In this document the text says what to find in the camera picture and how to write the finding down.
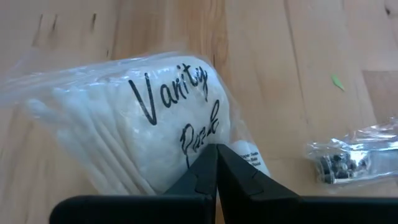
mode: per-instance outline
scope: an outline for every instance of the green leaf fragment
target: green leaf fragment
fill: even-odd
[[[344,91],[344,86],[343,86],[343,84],[341,84],[341,82],[337,78],[336,74],[331,75],[331,80],[333,81],[333,84],[335,84],[335,86],[337,86],[338,88],[340,88],[341,90]]]

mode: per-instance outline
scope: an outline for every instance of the plastic wrap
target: plastic wrap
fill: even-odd
[[[308,145],[321,183],[377,182],[398,174],[398,120],[354,131],[344,139]]]
[[[32,73],[3,83],[87,170],[101,194],[161,194],[210,143],[268,174],[239,110],[205,59],[171,52]]]

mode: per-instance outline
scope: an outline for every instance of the black plastic object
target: black plastic object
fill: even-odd
[[[216,185],[226,223],[396,223],[396,198],[300,197],[211,144],[181,179],[158,196],[78,196],[59,203],[50,224],[214,223]]]

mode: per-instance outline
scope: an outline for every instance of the wooden table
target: wooden table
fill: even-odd
[[[342,137],[398,113],[396,0],[0,0],[0,5],[2,71],[23,55],[48,68],[165,50],[207,56],[241,105],[272,177],[299,194],[326,194],[304,159],[307,142]],[[332,74],[345,91],[333,85]],[[18,106],[0,115],[0,223],[45,223],[60,200],[96,194],[48,130]],[[396,197],[398,188],[391,180],[340,194]]]

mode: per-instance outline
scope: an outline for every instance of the clear plastic bag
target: clear plastic bag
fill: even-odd
[[[324,184],[373,183],[398,175],[398,120],[354,131],[342,140],[308,145]]]
[[[85,168],[101,194],[161,194],[210,143],[227,144],[269,175],[239,109],[211,64],[170,52],[0,85]]]

